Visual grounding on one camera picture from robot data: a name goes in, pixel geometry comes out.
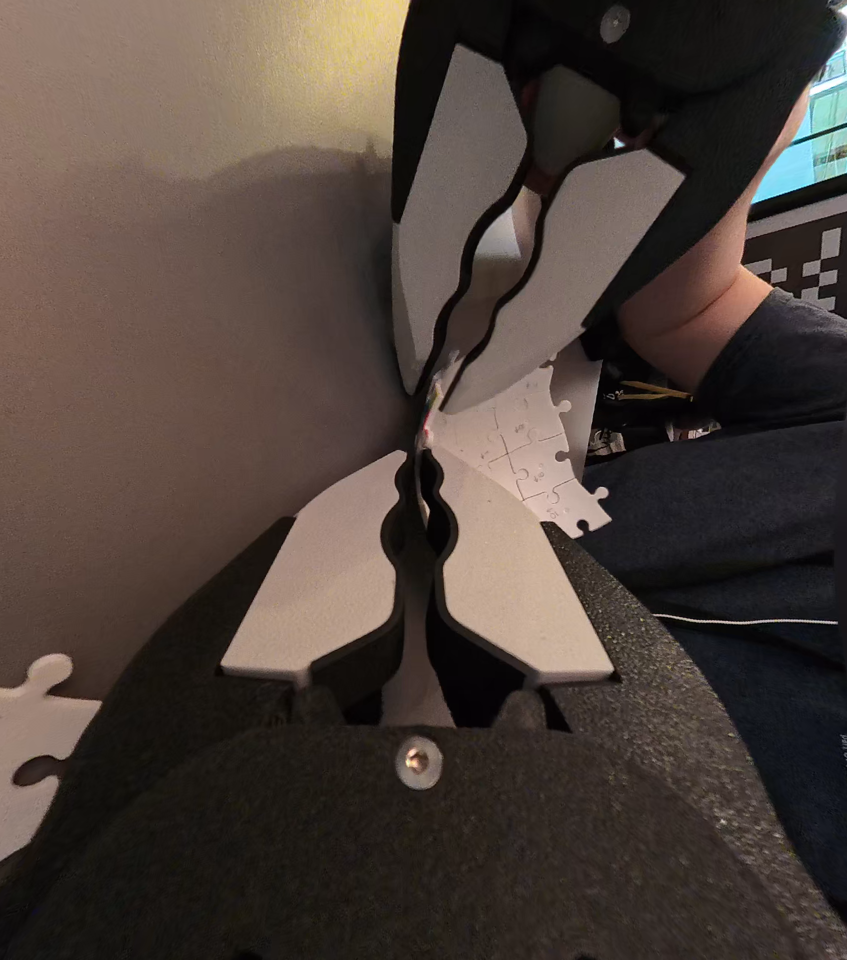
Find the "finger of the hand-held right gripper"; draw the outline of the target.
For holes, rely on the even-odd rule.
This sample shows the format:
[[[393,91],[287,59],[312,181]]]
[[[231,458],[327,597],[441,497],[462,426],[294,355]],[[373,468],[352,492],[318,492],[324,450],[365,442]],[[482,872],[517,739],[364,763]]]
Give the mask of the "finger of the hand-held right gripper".
[[[393,341],[402,384],[415,394],[441,353],[476,248],[514,194],[528,137],[498,61],[453,47],[408,198],[392,231]]]
[[[540,212],[530,265],[494,308],[488,335],[467,355],[442,412],[488,402],[574,341],[684,179],[649,149],[567,169]]]

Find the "assembled white puzzle section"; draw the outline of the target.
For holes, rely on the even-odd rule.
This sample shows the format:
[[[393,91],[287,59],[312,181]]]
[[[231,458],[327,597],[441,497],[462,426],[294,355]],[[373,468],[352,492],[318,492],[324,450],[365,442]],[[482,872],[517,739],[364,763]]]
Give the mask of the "assembled white puzzle section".
[[[445,407],[462,360],[431,376],[441,384],[432,447],[449,451],[573,539],[611,522],[604,486],[582,483],[602,364],[572,343],[507,390],[457,414]]]

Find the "white puzzle piece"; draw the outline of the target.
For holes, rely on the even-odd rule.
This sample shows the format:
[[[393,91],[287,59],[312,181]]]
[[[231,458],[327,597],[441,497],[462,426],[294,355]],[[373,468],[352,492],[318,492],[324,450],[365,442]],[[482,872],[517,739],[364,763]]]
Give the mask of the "white puzzle piece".
[[[435,430],[440,426],[440,408],[444,399],[442,386],[434,381],[427,392],[420,426],[417,430],[416,450],[422,452],[432,448]]]

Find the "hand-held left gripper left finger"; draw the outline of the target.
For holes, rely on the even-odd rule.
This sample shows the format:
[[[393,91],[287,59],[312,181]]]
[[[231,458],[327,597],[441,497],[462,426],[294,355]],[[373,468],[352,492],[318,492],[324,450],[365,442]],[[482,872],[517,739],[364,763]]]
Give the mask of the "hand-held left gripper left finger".
[[[380,689],[395,674],[407,474],[408,454],[395,450],[296,514],[223,655],[226,675]]]

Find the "person's right forearm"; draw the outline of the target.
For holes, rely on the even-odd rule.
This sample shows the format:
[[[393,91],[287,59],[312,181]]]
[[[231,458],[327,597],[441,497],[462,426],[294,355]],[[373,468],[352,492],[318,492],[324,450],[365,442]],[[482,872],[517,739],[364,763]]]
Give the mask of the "person's right forearm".
[[[720,221],[617,310],[623,341],[681,391],[697,391],[770,294],[770,284],[742,264],[748,215],[767,172],[797,136],[810,90],[801,91],[753,179]]]

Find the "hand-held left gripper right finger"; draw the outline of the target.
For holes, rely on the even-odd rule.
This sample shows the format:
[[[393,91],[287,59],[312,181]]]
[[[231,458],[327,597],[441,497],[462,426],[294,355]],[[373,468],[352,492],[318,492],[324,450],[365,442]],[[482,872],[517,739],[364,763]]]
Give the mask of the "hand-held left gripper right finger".
[[[450,450],[425,450],[424,466],[430,522],[447,527],[434,582],[443,620],[526,686],[609,679],[609,654],[536,516]]]

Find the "black white marker sign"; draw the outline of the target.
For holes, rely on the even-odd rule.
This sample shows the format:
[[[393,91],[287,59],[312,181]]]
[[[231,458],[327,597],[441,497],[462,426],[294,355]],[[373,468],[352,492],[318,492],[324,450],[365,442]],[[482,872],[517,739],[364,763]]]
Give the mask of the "black white marker sign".
[[[752,222],[743,264],[795,299],[847,319],[847,193]]]

